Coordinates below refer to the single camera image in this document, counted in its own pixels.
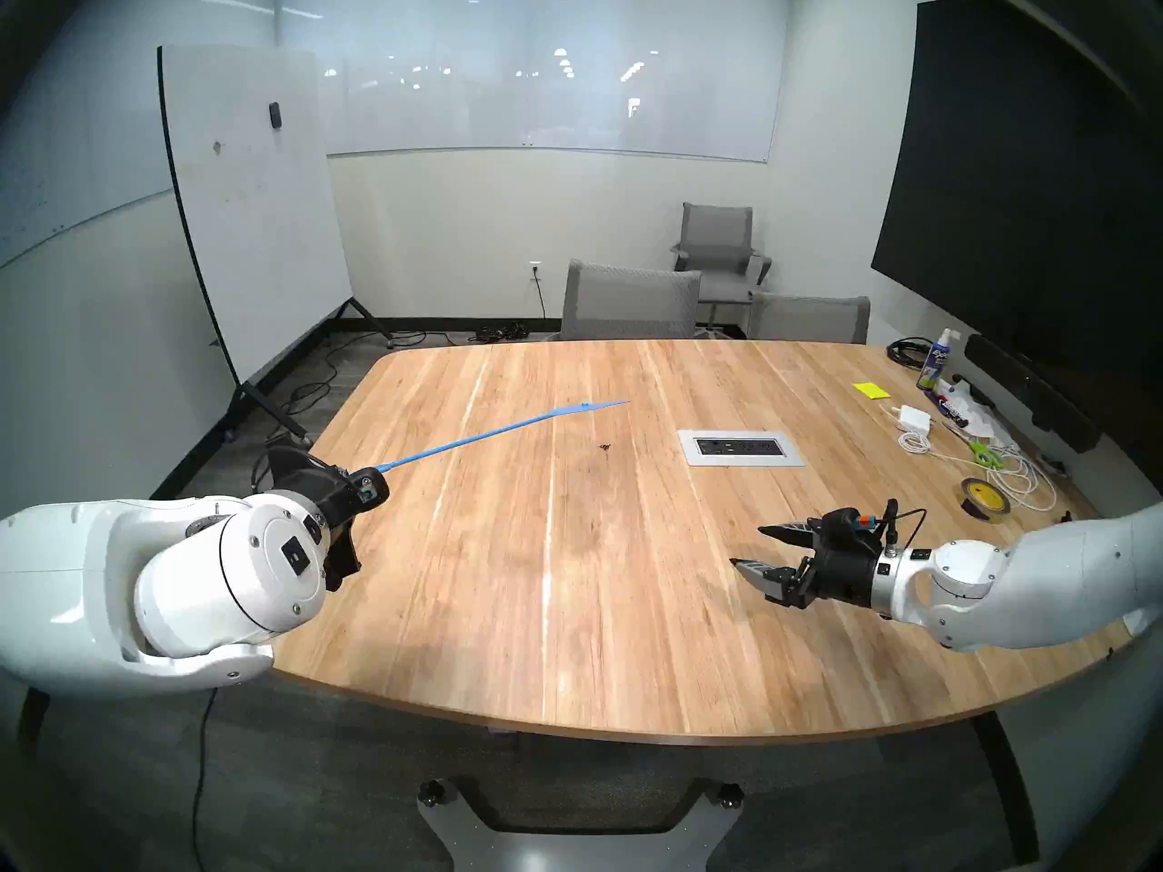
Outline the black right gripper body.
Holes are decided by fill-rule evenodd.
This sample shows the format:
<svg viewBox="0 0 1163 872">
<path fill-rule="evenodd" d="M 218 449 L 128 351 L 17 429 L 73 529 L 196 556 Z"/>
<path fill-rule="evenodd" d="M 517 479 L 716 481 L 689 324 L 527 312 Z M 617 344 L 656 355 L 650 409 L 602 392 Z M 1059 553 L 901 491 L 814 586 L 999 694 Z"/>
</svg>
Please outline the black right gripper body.
<svg viewBox="0 0 1163 872">
<path fill-rule="evenodd" d="M 875 579 L 884 546 L 841 549 L 814 544 L 807 565 L 804 603 L 833 600 L 843 603 L 872 603 Z"/>
</svg>

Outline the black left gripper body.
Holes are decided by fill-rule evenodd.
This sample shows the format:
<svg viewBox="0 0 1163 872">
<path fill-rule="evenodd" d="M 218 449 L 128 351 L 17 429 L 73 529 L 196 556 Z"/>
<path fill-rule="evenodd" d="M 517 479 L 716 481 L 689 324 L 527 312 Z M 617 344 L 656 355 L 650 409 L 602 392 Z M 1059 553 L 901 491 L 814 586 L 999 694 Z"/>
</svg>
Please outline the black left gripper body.
<svg viewBox="0 0 1163 872">
<path fill-rule="evenodd" d="M 327 592 L 342 587 L 347 577 L 362 569 L 354 541 L 354 519 L 361 513 L 357 488 L 337 466 L 327 465 L 297 443 L 267 445 L 272 489 L 304 506 L 312 521 L 311 533 L 319 533 L 324 557 L 323 580 Z"/>
</svg>

